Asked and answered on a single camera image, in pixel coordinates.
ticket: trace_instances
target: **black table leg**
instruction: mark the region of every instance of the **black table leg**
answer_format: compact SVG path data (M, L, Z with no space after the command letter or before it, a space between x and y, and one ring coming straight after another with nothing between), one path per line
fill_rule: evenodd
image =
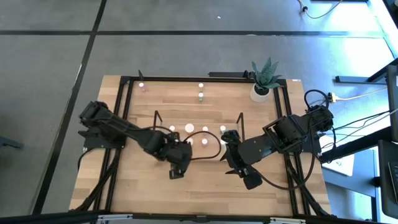
M1 146L11 146L14 148L21 148L23 144L8 138L0 137L0 147Z
M393 60L388 65L398 65L398 58ZM337 76L336 77L336 82L337 83L382 84L382 85L385 85L385 84L387 84L386 80L385 80L385 77L386 77L386 74L387 74L387 66L388 65L386 65L384 68L380 69L378 72L376 72L371 77Z

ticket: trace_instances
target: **metal bracket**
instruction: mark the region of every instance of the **metal bracket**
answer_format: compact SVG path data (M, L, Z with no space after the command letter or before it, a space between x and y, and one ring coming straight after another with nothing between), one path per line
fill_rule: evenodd
M305 220L299 220L299 219L294 219L294 218L274 218L274 217L271 217L270 223L305 224Z
M144 76L142 75L140 70L138 70L138 76L140 81L144 81Z
M209 222L209 220L207 219L206 215L197 215L196 222L197 223L206 223L206 222Z
M127 76L122 76L121 78L120 78L120 85L125 85L125 84L127 84L129 81L130 81L130 79L131 79L131 77L127 77Z
M127 219L132 219L132 214L98 215L98 221L113 221L113 220L127 220Z

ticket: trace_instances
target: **desk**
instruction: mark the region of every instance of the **desk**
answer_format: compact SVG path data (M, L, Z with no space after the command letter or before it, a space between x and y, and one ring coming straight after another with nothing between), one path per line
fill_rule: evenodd
M98 100L113 108L120 76L104 76ZM287 80L292 112L304 114L303 88L299 80ZM132 88L128 120L140 127L151 126L154 111L159 111L163 126L174 125L182 139L186 123L193 123L195 130L206 125L209 131L220 137L218 127L238 128L236 120L240 112L244 115L246 139L262 134L262 127L277 119L274 93L264 103L250 100L252 83L205 82L204 101L198 101L198 82L153 82L145 81L147 91L142 92L138 82ZM124 108L124 91L121 107ZM216 152L216 141L208 137L210 145L200 146L194 139L193 157L210 156ZM87 154L80 166L70 203L70 208L79 206L98 181L104 150L97 149ZM113 194L112 212L209 214L209 215L252 215L290 216L289 192L263 183L260 187L247 190L236 175L224 174L229 170L226 162L219 158L191 162L185 177L170 180L168 162L159 162L132 140L128 139L122 150L119 170ZM304 174L309 170L311 154L301 153ZM287 186L283 155L274 153L254 166L276 184ZM315 200L323 209L331 212L322 169L319 161L307 182ZM104 188L100 208L104 208L107 186ZM298 210L303 213L300 192L296 190Z

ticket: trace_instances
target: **pink object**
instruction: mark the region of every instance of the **pink object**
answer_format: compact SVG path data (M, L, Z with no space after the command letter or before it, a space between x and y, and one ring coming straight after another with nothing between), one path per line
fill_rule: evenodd
M145 86L144 86L143 83L139 83L138 86L141 89L141 91L146 91Z

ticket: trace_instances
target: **power cable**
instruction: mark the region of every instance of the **power cable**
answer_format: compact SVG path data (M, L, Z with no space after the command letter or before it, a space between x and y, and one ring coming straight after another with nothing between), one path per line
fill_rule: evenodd
M343 0L340 0L335 6L333 6L332 8L329 9L329 11L327 11L326 13L324 13L323 15L317 16L317 17L313 17L308 13L308 7L304 5L304 3L301 0L297 0L301 7L302 7L302 11L305 12L307 14L307 16L311 19L319 19L325 15L327 15L329 12L331 12L332 10L334 10Z
M198 132L195 132L195 133L193 133L193 134L190 134L190 135L187 136L183 141L186 141L186 140L188 140L188 138L190 138L190 137L192 137L192 136L194 136L194 135L196 135L196 134L200 134L200 133L207 133L207 134L210 134L211 136L213 136L213 137L217 140L217 142L218 142L219 149L218 149L218 152L217 152L214 156L205 156L205 157L191 158L191 161L200 160L200 159L212 159L212 158L216 158L216 157L221 153L221 143L220 143L220 140L218 139L218 137L215 136L213 133L211 133L211 132L209 132L209 131L198 131Z

